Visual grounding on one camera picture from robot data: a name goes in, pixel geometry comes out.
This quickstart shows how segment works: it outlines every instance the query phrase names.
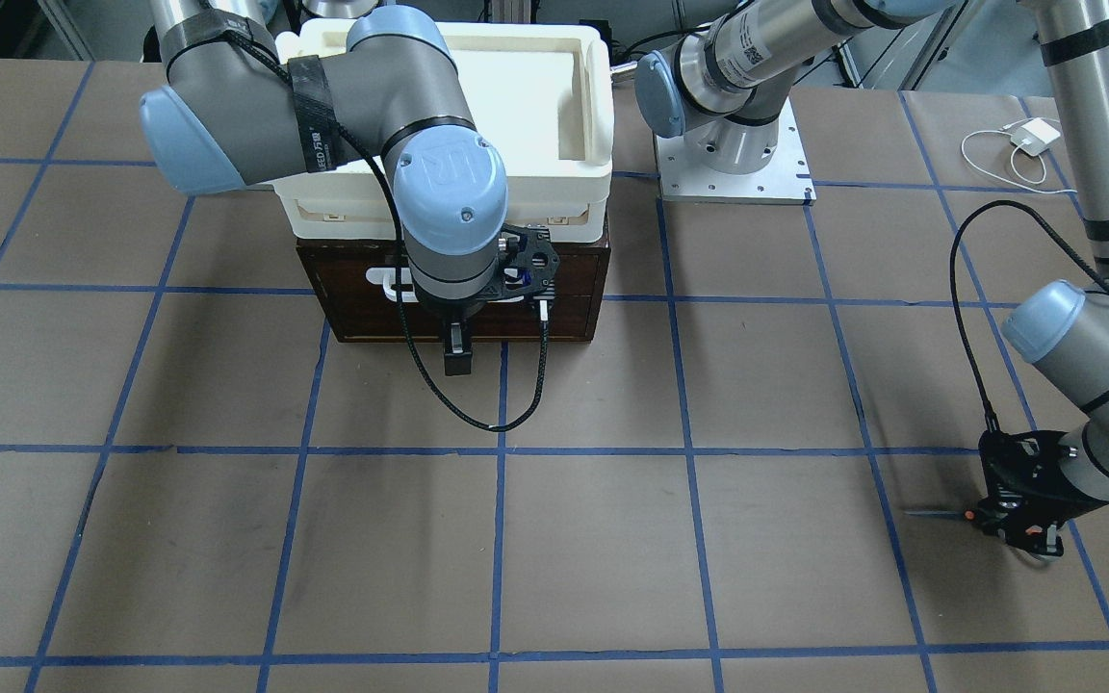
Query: robotic arm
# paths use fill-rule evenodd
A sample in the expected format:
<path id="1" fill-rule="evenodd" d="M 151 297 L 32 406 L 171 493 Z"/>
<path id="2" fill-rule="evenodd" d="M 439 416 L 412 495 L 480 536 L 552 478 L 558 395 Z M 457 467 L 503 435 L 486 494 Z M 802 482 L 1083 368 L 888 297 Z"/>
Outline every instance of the robotic arm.
<path id="1" fill-rule="evenodd" d="M 505 164 L 478 134 L 448 44 L 426 13 L 374 9 L 355 22 L 344 54 L 296 58 L 286 82 L 274 73 L 276 44 L 258 1 L 151 0 L 151 8 L 169 84 L 145 93 L 140 113 L 173 187 L 220 193 L 329 172 L 360 157 L 358 149 L 378 155 L 415 294 L 444 320 L 449 375 L 470 371 L 468 318 L 481 306 L 549 297 L 558 255 L 543 234 L 506 227 Z M 529 266 L 536 256 L 541 266 Z"/>
<path id="2" fill-rule="evenodd" d="M 1011 547 L 1056 558 L 1064 553 L 1061 524 L 1109 503 L 1109 0 L 1020 1 L 1038 20 L 1086 228 L 1106 285 L 1080 289 L 1054 282 L 1005 322 L 1004 337 L 1090 421 L 1070 434 L 984 434 L 988 496 L 967 517 Z M 692 34 L 644 57 L 635 74 L 639 105 L 659 136 L 685 135 L 713 123 L 713 136 L 701 142 L 728 142 L 730 133 L 743 141 L 745 133 L 774 120 L 798 62 L 865 28 L 909 26 L 947 4 L 745 1 L 713 22 L 708 35 Z M 771 133 L 765 141 L 775 143 L 774 137 Z"/>

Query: light blue cap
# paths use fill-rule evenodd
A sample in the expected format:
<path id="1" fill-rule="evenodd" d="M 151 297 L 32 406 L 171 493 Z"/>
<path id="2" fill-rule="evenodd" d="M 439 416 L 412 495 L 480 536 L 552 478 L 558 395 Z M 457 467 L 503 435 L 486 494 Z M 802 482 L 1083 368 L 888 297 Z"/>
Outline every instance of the light blue cap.
<path id="1" fill-rule="evenodd" d="M 353 51 L 355 45 L 373 35 L 408 35 L 409 39 L 421 40 L 440 49 L 449 61 L 452 59 L 448 42 L 445 42 L 439 27 L 435 26 L 435 19 L 409 4 L 379 6 L 365 18 L 358 18 L 348 30 L 345 51 Z"/>
<path id="2" fill-rule="evenodd" d="M 208 129 L 172 88 L 142 95 L 140 122 L 156 165 L 177 192 L 207 194 L 246 187 Z"/>
<path id="3" fill-rule="evenodd" d="M 644 55 L 635 65 L 635 102 L 644 122 L 658 136 L 682 136 L 686 132 L 682 95 L 674 84 L 670 62 L 659 51 Z"/>
<path id="4" fill-rule="evenodd" d="M 1060 345 L 1086 304 L 1086 293 L 1052 281 L 1004 320 L 1004 337 L 1026 363 L 1038 363 Z"/>
<path id="5" fill-rule="evenodd" d="M 414 135 L 397 159 L 391 188 L 409 238 L 440 255 L 471 255 L 496 243 L 507 215 L 502 157 L 457 124 Z"/>
<path id="6" fill-rule="evenodd" d="M 952 8 L 959 0 L 864 0 L 889 18 L 927 18 Z"/>

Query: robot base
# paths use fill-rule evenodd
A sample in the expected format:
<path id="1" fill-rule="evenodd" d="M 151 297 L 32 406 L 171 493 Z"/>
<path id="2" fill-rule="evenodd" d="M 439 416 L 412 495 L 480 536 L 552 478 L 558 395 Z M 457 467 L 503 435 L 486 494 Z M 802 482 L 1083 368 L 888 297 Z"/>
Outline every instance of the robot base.
<path id="1" fill-rule="evenodd" d="M 661 198 L 673 202 L 726 202 L 735 205 L 810 205 L 815 202 L 811 170 L 790 102 L 782 109 L 782 141 L 773 161 L 753 174 L 731 175 L 699 163 L 688 136 L 657 140 Z"/>

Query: white cable connector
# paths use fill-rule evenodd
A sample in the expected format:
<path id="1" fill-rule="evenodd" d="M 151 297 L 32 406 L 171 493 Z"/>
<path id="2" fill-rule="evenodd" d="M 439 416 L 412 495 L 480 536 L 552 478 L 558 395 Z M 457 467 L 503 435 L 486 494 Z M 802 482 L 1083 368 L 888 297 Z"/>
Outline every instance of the white cable connector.
<path id="1" fill-rule="evenodd" d="M 1055 128 L 1051 126 L 1049 121 L 1059 122 L 1056 119 L 1024 119 L 1005 124 L 1005 126 L 999 128 L 999 130 L 974 131 L 969 133 L 969 135 L 965 135 L 965 137 L 960 140 L 960 156 L 965 159 L 965 163 L 968 163 L 969 166 L 973 166 L 974 171 L 980 172 L 981 175 L 994 177 L 995 180 L 1000 181 L 1000 183 L 1007 183 L 1008 185 L 1016 185 L 1021 190 L 1028 190 L 1028 192 L 1030 193 L 1039 193 L 1039 194 L 1075 193 L 1076 190 L 1070 187 L 1064 190 L 1039 190 L 1036 187 L 1031 187 L 1032 185 L 1041 185 L 1044 183 L 1047 183 L 1047 161 L 1042 159 L 1042 154 L 1047 153 L 1047 150 L 1050 149 L 1051 144 L 1054 144 L 1055 141 L 1059 140 L 1060 137 L 1060 131 L 1055 130 Z M 967 154 L 967 151 L 965 150 L 965 143 L 969 141 L 969 137 L 975 135 L 1007 136 L 1008 141 L 1011 142 L 1013 145 L 1013 151 L 1008 155 L 1008 166 L 1011 167 L 1013 174 L 1016 174 L 1017 177 L 1025 181 L 1026 184 L 1029 185 L 1017 183 L 1016 180 L 1011 180 L 1009 177 L 995 174 L 994 172 L 989 172 L 985 170 L 985 167 L 979 166 L 977 163 L 974 163 L 974 160 L 969 157 L 969 154 Z M 1025 174 L 1021 174 L 1020 171 L 1017 171 L 1017 152 L 1025 152 L 1029 156 L 1038 159 L 1038 163 L 1041 164 L 1042 166 L 1041 177 L 1039 177 L 1038 180 L 1029 179 L 1026 177 Z"/>

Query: cable connector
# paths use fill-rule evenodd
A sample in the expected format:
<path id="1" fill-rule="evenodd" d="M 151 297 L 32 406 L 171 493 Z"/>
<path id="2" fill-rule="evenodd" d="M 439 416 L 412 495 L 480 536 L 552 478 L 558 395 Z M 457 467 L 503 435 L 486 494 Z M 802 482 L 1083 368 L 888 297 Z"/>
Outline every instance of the cable connector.
<path id="1" fill-rule="evenodd" d="M 1009 135 L 1013 146 L 1030 156 L 1038 156 L 1042 152 L 1047 152 L 1059 137 L 1060 131 L 1055 130 L 1051 123 L 1042 119 L 1034 119 L 1021 124 Z"/>

